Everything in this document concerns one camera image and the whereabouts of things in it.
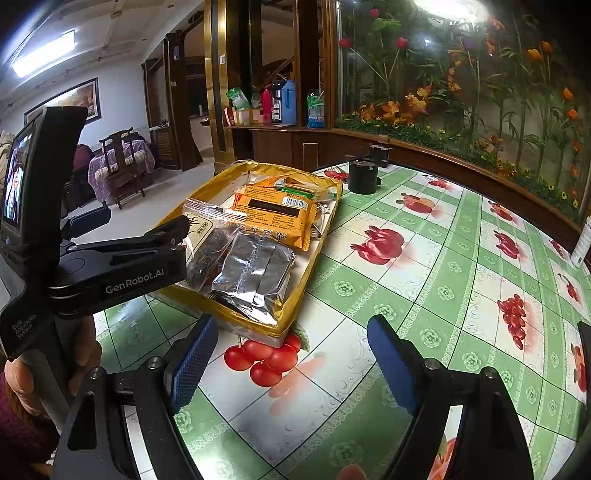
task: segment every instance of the purple tablecloth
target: purple tablecloth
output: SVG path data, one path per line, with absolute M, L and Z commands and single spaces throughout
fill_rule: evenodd
M 152 171 L 154 170 L 154 164 L 156 163 L 156 161 L 154 160 L 154 157 L 152 156 L 152 152 L 148 148 L 148 144 L 144 140 L 134 140 L 132 142 L 132 145 L 134 148 L 134 152 L 143 151 L 145 153 L 145 161 L 143 163 L 138 164 L 138 171 L 140 173 L 143 173 L 143 172 L 152 173 Z M 129 143 L 127 143 L 127 142 L 124 142 L 124 144 L 123 144 L 123 153 L 126 158 L 131 155 L 131 152 L 129 150 Z M 115 151 L 114 150 L 109 150 L 107 152 L 107 155 L 109 157 L 109 164 L 110 165 L 114 165 L 117 163 L 117 161 L 115 160 Z M 107 165 L 105 162 L 104 155 L 101 155 L 100 157 L 93 158 L 90 161 L 90 164 L 88 165 L 88 183 L 90 184 L 92 189 L 95 191 L 96 199 L 99 202 L 102 202 L 103 200 L 107 200 L 110 196 L 112 196 L 111 192 L 109 191 L 109 187 L 108 187 L 107 182 L 105 180 L 96 180 L 95 179 L 96 171 L 98 169 L 100 169 L 102 167 L 106 167 L 106 166 Z

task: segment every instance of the glass display case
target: glass display case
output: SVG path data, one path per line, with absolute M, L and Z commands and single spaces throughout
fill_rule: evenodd
M 589 92 L 518 2 L 340 0 L 334 11 L 338 127 L 459 157 L 580 221 Z

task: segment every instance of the white bottle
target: white bottle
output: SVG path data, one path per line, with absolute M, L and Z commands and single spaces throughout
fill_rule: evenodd
M 574 248 L 573 254 L 570 256 L 570 261 L 575 267 L 581 266 L 587 252 L 589 252 L 589 247 L 591 247 L 591 216 L 588 216 L 585 220 L 585 225 L 581 232 L 581 236 L 579 237 L 579 241 L 577 242 L 577 246 Z

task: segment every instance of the yellow tray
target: yellow tray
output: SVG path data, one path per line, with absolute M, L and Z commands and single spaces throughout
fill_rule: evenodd
M 171 285 L 169 287 L 158 290 L 156 296 L 158 298 L 164 297 L 169 299 L 176 307 L 185 306 L 186 311 L 192 313 L 195 311 L 207 312 L 218 319 L 223 319 L 228 323 L 230 329 L 235 332 L 244 332 L 244 336 L 249 336 L 247 332 L 253 332 L 256 339 L 260 336 L 268 336 L 273 339 L 279 339 L 284 336 L 288 328 L 296 319 L 297 310 L 301 299 L 304 296 L 306 284 L 310 278 L 310 274 L 314 268 L 314 264 L 320 255 L 320 251 L 324 245 L 326 237 L 328 236 L 330 224 L 336 213 L 336 208 L 343 193 L 343 184 L 327 177 L 319 177 L 317 175 L 298 170 L 296 168 L 284 167 L 281 165 L 269 163 L 257 163 L 254 161 L 245 161 L 234 164 L 228 169 L 221 172 L 219 175 L 212 178 L 206 184 L 202 185 L 199 190 L 193 192 L 190 198 L 201 200 L 202 202 L 214 203 L 224 207 L 232 206 L 234 190 L 240 188 L 248 179 L 249 173 L 264 175 L 268 177 L 289 175 L 297 179 L 301 176 L 307 181 L 317 184 L 320 187 L 329 188 L 336 187 L 337 197 L 330 202 L 330 213 L 328 220 L 325 221 L 322 228 L 322 237 L 320 239 L 313 239 L 310 244 L 310 249 L 307 252 L 302 252 L 299 249 L 294 249 L 297 254 L 297 259 L 291 271 L 290 283 L 288 291 L 291 292 L 287 297 L 283 308 L 280 310 L 277 317 L 276 325 L 264 325 L 262 323 L 254 322 L 245 316 L 234 312 L 233 310 L 219 304 L 218 302 L 204 296 L 200 293 L 188 290 L 178 285 Z M 161 225 L 178 215 L 183 214 L 183 203 L 170 212 L 158 225 Z

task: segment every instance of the cloth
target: cloth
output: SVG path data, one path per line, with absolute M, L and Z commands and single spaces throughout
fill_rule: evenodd
M 141 152 L 135 153 L 133 156 L 130 155 L 129 157 L 125 157 L 125 164 L 126 165 L 133 165 L 134 157 L 135 157 L 135 162 L 137 164 L 141 164 L 142 162 L 144 162 L 146 160 L 146 152 L 141 151 Z M 104 180 L 105 178 L 107 178 L 109 176 L 109 173 L 114 173 L 118 170 L 119 170 L 119 166 L 117 165 L 117 163 L 115 163 L 113 165 L 109 165 L 108 167 L 101 167 L 95 172 L 95 180 L 96 181 Z
M 40 480 L 30 466 L 45 463 L 57 448 L 59 435 L 52 422 L 31 417 L 0 374 L 0 478 Z
M 144 140 L 134 140 L 133 143 L 134 152 L 144 152 L 145 153 L 145 160 L 143 163 L 138 164 L 138 171 L 140 173 L 147 172 L 152 173 L 154 171 L 154 164 L 156 161 L 150 152 L 150 148 L 146 141 Z M 131 156 L 131 150 L 129 149 L 129 144 L 127 142 L 123 142 L 123 154 L 125 158 Z M 109 165 L 114 165 L 117 163 L 115 160 L 115 151 L 109 150 L 107 152 L 107 156 L 109 157 Z M 98 157 L 93 158 L 90 161 L 88 167 L 88 183 L 95 191 L 96 199 L 99 202 L 106 201 L 111 195 L 109 191 L 109 185 L 105 181 L 105 179 L 97 180 L 95 178 L 96 171 L 100 168 L 106 167 L 106 160 L 104 155 L 100 155 Z

